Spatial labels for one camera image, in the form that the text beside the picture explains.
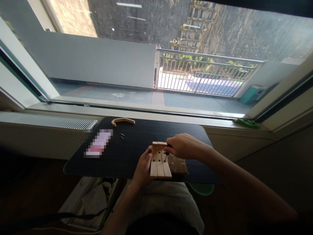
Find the person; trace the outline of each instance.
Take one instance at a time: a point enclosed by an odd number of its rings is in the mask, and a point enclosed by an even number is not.
[[[299,225],[298,213],[281,197],[210,145],[186,133],[166,142],[171,147],[164,151],[206,164],[242,199],[248,212],[257,218],[257,223],[248,226],[249,233],[264,234],[269,230],[288,233],[292,229],[299,232],[299,227],[305,227]],[[203,221],[185,184],[152,182],[150,161],[154,153],[149,151],[150,147],[141,155],[133,179],[127,183],[100,234],[202,234]]]

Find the green glove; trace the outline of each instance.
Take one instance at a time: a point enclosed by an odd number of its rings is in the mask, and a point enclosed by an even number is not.
[[[261,128],[260,125],[257,124],[255,121],[245,121],[245,120],[242,120],[239,118],[239,119],[233,120],[233,122],[247,126],[247,127],[250,127],[250,128],[253,128],[253,129],[260,129]]]

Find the cable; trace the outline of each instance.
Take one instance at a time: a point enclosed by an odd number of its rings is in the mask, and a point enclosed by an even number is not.
[[[55,229],[55,230],[60,230],[60,231],[64,231],[64,232],[68,232],[68,233],[72,233],[72,234],[98,234],[101,231],[98,232],[74,232],[71,230],[67,230],[64,228],[58,228],[58,227],[45,227],[45,228],[32,228],[33,230],[48,230],[48,229]]]

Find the glass pane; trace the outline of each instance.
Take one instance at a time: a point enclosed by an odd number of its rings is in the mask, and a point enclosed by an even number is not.
[[[0,11],[56,100],[243,117],[313,52],[313,19],[206,1],[8,1]]]

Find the green stool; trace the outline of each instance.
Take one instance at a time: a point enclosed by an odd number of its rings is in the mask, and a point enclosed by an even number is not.
[[[188,183],[189,186],[202,196],[209,196],[214,191],[214,184]]]

